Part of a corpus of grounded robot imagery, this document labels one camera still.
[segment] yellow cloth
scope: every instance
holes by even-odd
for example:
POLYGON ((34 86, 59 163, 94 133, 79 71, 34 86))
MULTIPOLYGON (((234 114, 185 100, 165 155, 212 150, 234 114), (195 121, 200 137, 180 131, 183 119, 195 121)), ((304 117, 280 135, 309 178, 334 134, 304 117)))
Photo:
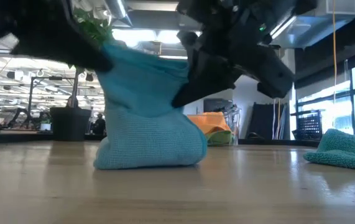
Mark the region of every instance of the yellow cloth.
POLYGON ((188 115, 188 118, 201 129, 203 134, 209 134, 217 131, 231 131, 226 123, 223 112, 188 115))

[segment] wooden table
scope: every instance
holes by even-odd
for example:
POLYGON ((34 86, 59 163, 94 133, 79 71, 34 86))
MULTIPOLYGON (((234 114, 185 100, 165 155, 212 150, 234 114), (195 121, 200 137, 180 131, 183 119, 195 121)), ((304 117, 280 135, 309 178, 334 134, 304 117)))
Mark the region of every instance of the wooden table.
POLYGON ((0 144, 0 223, 355 223, 355 170, 301 147, 209 149, 197 167, 97 171, 98 142, 0 144))

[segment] teal towel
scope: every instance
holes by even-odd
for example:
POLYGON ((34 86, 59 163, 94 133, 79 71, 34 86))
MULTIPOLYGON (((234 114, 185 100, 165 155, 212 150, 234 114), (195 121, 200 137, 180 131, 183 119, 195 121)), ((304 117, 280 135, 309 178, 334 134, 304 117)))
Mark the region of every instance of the teal towel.
POLYGON ((322 137, 317 152, 306 153, 304 159, 317 164, 355 169, 355 136, 329 129, 322 137))
POLYGON ((171 102, 186 83, 186 62, 105 46, 114 68, 98 73, 106 103, 107 137, 97 169, 189 166, 206 155, 206 138, 171 102))

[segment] robotic arm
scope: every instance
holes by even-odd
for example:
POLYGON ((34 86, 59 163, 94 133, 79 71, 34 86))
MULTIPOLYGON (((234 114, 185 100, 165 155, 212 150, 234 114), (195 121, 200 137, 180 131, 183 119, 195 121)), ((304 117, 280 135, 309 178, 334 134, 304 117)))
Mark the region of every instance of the robotic arm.
MULTIPOLYGON (((178 34, 190 73, 173 106, 234 88, 243 73, 259 81, 263 94, 283 98, 292 87, 293 74, 268 46, 270 33, 286 17, 306 11, 308 1, 312 0, 180 0, 177 11, 203 28, 199 37, 194 32, 178 34)), ((9 33, 19 39, 11 54, 103 72, 113 67, 112 59, 80 30, 70 0, 0 0, 0 38, 9 33)))

